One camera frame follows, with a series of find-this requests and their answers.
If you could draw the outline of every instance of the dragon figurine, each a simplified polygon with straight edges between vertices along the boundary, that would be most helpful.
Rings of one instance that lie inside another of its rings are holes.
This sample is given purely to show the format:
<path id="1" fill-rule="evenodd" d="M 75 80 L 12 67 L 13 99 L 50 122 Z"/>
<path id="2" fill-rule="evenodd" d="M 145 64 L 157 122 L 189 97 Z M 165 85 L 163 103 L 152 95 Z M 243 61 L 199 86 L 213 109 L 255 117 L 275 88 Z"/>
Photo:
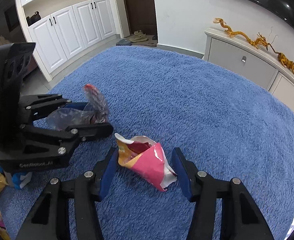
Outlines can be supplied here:
<path id="1" fill-rule="evenodd" d="M 226 25 L 226 22 L 221 18 L 215 18 L 213 23 L 220 23 L 221 27 L 225 28 L 225 33 L 231 38 L 235 37 L 236 35 L 242 35 L 246 38 L 247 42 L 254 46 L 255 48 L 259 49 L 259 45 L 262 45 L 268 50 L 268 46 L 272 48 L 272 50 L 278 54 L 278 60 L 280 61 L 281 65 L 291 70 L 291 72 L 294 74 L 294 62 L 291 60 L 288 60 L 287 57 L 281 53 L 274 50 L 271 43 L 268 43 L 266 41 L 266 38 L 262 36 L 260 33 L 258 33 L 258 38 L 255 41 L 252 41 L 245 33 L 243 32 L 233 32 L 231 27 Z"/>
<path id="2" fill-rule="evenodd" d="M 287 57 L 283 53 L 275 51 L 270 43 L 268 43 L 268 45 L 272 48 L 272 50 L 276 54 L 278 54 L 278 60 L 280 61 L 281 65 L 290 69 L 291 72 L 294 74 L 294 62 L 291 60 L 288 60 Z"/>
<path id="3" fill-rule="evenodd" d="M 246 38 L 247 42 L 254 46 L 256 49 L 259 49 L 259 45 L 264 46 L 268 50 L 268 43 L 266 41 L 266 38 L 262 36 L 260 33 L 258 35 L 258 38 L 255 41 L 252 41 L 245 33 L 243 32 L 233 32 L 231 27 L 226 25 L 226 22 L 221 18 L 215 18 L 213 23 L 220 23 L 221 27 L 226 28 L 225 33 L 228 34 L 229 37 L 233 38 L 236 35 L 242 35 Z"/>

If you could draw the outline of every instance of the metal bolt head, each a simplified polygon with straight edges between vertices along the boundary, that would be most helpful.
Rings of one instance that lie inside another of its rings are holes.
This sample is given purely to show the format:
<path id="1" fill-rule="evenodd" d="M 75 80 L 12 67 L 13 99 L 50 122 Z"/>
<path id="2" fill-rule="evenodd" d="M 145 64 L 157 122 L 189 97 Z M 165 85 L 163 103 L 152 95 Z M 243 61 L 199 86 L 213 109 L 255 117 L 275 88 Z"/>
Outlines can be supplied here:
<path id="1" fill-rule="evenodd" d="M 51 183 L 52 185 L 57 184 L 57 182 L 58 182 L 58 179 L 57 179 L 57 178 L 52 178 L 52 179 L 50 180 L 50 183 Z"/>
<path id="2" fill-rule="evenodd" d="M 84 176 L 85 176 L 86 178 L 90 178 L 90 177 L 93 176 L 93 175 L 94 175 L 94 173 L 93 173 L 92 171 L 87 171 L 87 172 L 84 173 Z"/>
<path id="3" fill-rule="evenodd" d="M 66 153 L 66 148 L 65 147 L 60 147 L 57 152 L 58 152 L 59 155 L 63 155 L 63 154 Z"/>
<path id="4" fill-rule="evenodd" d="M 71 132 L 72 134 L 76 134 L 76 133 L 78 133 L 78 130 L 74 128 L 74 129 L 71 129 L 70 132 Z"/>
<path id="5" fill-rule="evenodd" d="M 198 172 L 197 172 L 197 175 L 198 175 L 199 177 L 206 177 L 206 176 L 207 176 L 207 172 L 205 172 L 205 171 L 198 171 Z"/>
<path id="6" fill-rule="evenodd" d="M 232 182 L 235 183 L 235 184 L 240 184 L 241 183 L 241 180 L 238 179 L 238 178 L 233 178 L 232 179 Z"/>

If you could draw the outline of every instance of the chip bag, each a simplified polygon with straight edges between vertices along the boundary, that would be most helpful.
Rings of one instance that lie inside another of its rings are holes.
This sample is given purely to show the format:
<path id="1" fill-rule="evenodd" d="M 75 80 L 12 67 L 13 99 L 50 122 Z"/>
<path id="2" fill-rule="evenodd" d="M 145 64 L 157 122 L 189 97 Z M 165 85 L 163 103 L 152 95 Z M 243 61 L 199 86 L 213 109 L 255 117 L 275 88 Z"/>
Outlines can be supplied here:
<path id="1" fill-rule="evenodd" d="M 177 174 L 169 166 L 164 150 L 160 143 L 146 136 L 135 136 L 130 140 L 116 133 L 119 147 L 118 163 L 126 167 L 160 191 L 177 180 Z"/>

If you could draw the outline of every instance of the blue rug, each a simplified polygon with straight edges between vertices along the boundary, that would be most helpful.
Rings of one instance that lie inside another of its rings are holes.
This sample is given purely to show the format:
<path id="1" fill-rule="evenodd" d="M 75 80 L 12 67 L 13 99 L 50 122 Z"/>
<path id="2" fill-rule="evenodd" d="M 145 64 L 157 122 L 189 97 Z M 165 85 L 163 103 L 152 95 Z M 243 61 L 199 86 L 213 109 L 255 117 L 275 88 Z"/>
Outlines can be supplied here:
<path id="1" fill-rule="evenodd" d="M 114 132 L 160 142 L 169 164 L 171 151 L 180 147 L 188 160 L 213 177 L 240 178 L 275 240 L 285 238 L 294 217 L 294 114 L 269 92 L 195 57 L 127 46 L 113 47 L 84 63 L 51 93 L 84 101 L 86 83 L 105 94 Z M 38 125 L 46 126 L 44 121 Z M 103 159 L 111 146 L 116 146 L 114 136 L 82 143 L 69 167 L 34 173 L 23 190 L 5 188 L 0 209 L 11 238 L 51 178 L 77 177 Z M 159 192 L 122 167 L 108 196 L 96 206 L 106 240 L 186 239 L 194 209 L 178 182 Z M 73 217 L 72 203 L 70 210 Z M 218 211 L 213 239 L 219 238 L 220 217 Z M 73 219 L 70 226 L 76 239 Z"/>

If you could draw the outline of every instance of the sneaker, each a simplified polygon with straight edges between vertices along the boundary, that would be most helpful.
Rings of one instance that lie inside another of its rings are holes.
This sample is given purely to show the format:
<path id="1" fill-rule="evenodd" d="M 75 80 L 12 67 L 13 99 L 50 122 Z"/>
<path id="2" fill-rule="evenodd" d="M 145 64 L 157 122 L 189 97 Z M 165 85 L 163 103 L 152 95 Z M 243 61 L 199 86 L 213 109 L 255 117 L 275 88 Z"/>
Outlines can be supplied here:
<path id="1" fill-rule="evenodd" d="M 142 30 L 139 30 L 139 31 L 135 31 L 135 32 L 134 32 L 134 35 L 135 35 L 135 36 L 138 36 L 138 37 L 141 37 L 141 36 L 143 36 L 143 35 L 145 35 L 145 34 L 143 33 Z"/>
<path id="2" fill-rule="evenodd" d="M 130 42 L 141 42 L 141 41 L 147 41 L 147 40 L 148 40 L 148 38 L 146 37 L 146 34 L 144 34 L 143 36 L 140 36 L 140 37 L 129 39 Z"/>

